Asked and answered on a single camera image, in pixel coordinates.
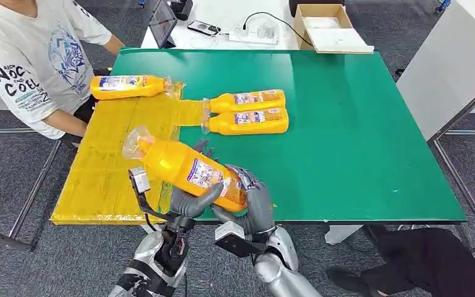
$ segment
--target phone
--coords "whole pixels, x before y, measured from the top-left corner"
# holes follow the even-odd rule
[[[196,31],[201,34],[205,34],[208,36],[214,36],[221,32],[220,27],[216,27],[214,25],[210,25],[207,23],[200,22],[198,20],[193,21],[187,26],[188,29],[192,31]]]

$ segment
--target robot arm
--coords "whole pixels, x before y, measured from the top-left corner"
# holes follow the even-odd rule
[[[321,297],[310,282],[297,272],[298,259],[288,232],[275,226],[267,187],[249,170],[232,165],[247,192],[248,212],[235,217],[217,205],[212,211],[222,222],[216,229],[215,244],[238,257],[256,255],[254,272],[274,297]],[[252,241],[245,239],[252,235]]]
[[[275,297],[321,297],[310,282],[297,272],[297,254],[288,232],[277,227],[267,241],[268,248],[254,261],[254,272]]]
[[[172,296],[187,269],[188,235],[195,217],[213,203],[223,190],[223,184],[211,187],[204,195],[193,198],[179,189],[173,191],[171,212],[155,212],[147,203],[145,192],[150,189],[142,167],[129,170],[137,201],[146,214],[166,220],[163,231],[147,235],[135,251],[123,275],[109,297]]]
[[[159,255],[163,253],[164,232],[147,235],[135,251],[123,275],[108,297],[128,296],[172,296],[186,272],[187,261],[182,258],[177,269],[168,270],[161,265]]]

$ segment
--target cardboard box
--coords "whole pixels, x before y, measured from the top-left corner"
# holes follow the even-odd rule
[[[373,46],[367,46],[343,9],[341,4],[300,4],[297,6],[294,29],[307,44],[296,36],[301,50],[315,50],[317,53],[372,53]]]

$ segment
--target white table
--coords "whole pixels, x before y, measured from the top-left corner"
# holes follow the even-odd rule
[[[220,27],[222,31],[233,31],[236,26],[243,26],[245,19],[254,12],[265,11],[293,25],[294,18],[290,14],[288,0],[194,0],[194,6],[186,21],[179,21],[171,37],[175,48],[182,50],[297,50],[296,36],[290,28],[266,14],[251,17],[248,25],[261,24],[266,20],[278,24],[280,39],[277,45],[257,45],[224,40],[222,37],[208,37],[187,29],[187,25],[195,20]],[[141,48],[157,48],[149,28],[141,44]]]

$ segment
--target white t-shirt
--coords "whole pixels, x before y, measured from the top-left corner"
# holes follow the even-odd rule
[[[112,34],[73,0],[36,0],[37,18],[0,5],[0,96],[10,111],[51,139],[63,131],[42,119],[73,114],[90,96],[92,66],[79,40],[98,45]]]

